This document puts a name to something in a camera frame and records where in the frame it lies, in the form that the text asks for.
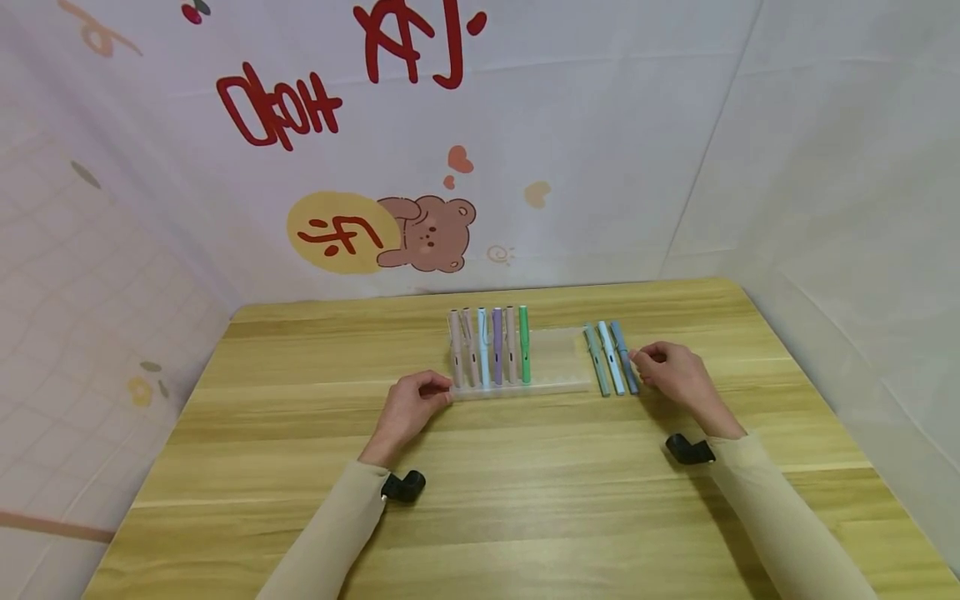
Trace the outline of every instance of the green pen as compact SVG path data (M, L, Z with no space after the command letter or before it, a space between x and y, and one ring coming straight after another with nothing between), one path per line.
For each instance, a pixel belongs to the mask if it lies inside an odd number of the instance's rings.
M520 377L523 383L530 383L530 324L525 304L520 305Z
M600 396L610 395L610 387L607 386L607 376L604 374L603 359L600 358L600 342L597 340L596 331L593 329L593 323L584 325L584 333L587 334L587 345L590 347L590 358L593 361L593 368L597 371L597 381L600 382Z

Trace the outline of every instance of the black wrist strap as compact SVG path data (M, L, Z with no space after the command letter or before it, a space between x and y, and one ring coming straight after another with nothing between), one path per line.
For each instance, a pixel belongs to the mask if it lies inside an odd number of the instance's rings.
M407 476L400 479L393 473L387 475L387 481L380 488L380 495L409 504L420 497L420 492L426 487L426 477L418 470L412 470Z
M707 440L691 444L682 433L675 433L666 439L666 449L681 465L701 465L703 463L712 463L717 460L713 456L713 450L710 449Z

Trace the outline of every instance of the hand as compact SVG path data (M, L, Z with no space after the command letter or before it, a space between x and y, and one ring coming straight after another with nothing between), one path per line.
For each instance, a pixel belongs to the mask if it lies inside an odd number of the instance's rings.
M655 342L630 350L645 385L685 408L709 436L737 440L747 435L713 385L704 360L690 348Z
M434 371L401 377L390 387L376 429L357 460L390 468L397 454L413 440L431 417L450 405L453 382Z

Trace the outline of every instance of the wooden table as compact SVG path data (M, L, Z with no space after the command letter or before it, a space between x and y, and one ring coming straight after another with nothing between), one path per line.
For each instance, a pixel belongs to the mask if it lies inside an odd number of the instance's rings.
M739 287L724 279L248 306L240 310L85 598L253 598L372 431L401 375L448 372L445 311L526 302L536 328L619 319L633 347L699 352L744 425L887 600L956 581ZM777 598L703 467L662 443L659 393L477 400L398 471L346 598Z

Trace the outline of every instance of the red text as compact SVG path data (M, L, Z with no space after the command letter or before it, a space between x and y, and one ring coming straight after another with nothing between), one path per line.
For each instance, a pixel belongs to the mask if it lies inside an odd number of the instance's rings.
M356 231L345 231L344 223L350 225L358 225L364 229L367 235L370 236L370 239L373 243L380 249L383 250L383 242L380 241L379 236L377 236L376 231L370 226L370 223L367 222L363 217L344 217L336 216L333 217L333 233L328 233L326 235L310 235L309 233L304 233L303 231L298 231L297 236L304 242L310 244L322 244L325 242L340 242L344 245L344 248L350 254L357 254L357 250L353 247L353 244L350 242L351 238L356 237L358 234ZM326 229L329 228L329 224L323 219L310 219L309 225L312 228L317 229ZM340 252L340 247L336 243L327 246L324 249L324 256L336 256Z
M396 17L396 26L400 33L399 41L383 33L383 19L391 14ZM369 13L356 6L353 7L353 16L367 33L367 77L371 83L377 84L380 81L378 59L379 49L382 47L395 57L406 61L407 77L411 84L415 84L420 79L417 73L417 61L420 60L420 52L414 49L410 26L413 25L427 37L433 37L436 32L434 32L430 23L418 12L408 7L406 0L377 0ZM460 31L460 7L457 0L444 0L444 19L446 21L446 47L450 58L450 74L434 75L433 81L440 87L456 89L464 80L464 44L463 34ZM467 33L471 36L478 36L486 26L487 14L480 11L467 23Z
M233 119L233 124L243 134L244 139L253 146L272 146L279 141L287 152L293 152L294 147L290 143L288 129L301 135L309 133L311 129L319 133L324 130L325 122L326 128L331 133L340 130L333 111L343 106L344 101L337 97L328 97L324 83L316 73L310 73L308 78L310 87L304 80L297 80L296 88L281 83L274 85L272 92L264 89L249 62L243 63L243 73L243 76L232 75L218 80L217 93L220 94L220 100L224 103L230 118ZM237 110L230 96L229 91L232 87L239 87L247 94L247 99L250 100L263 127L263 137L254 135L244 123L240 111Z

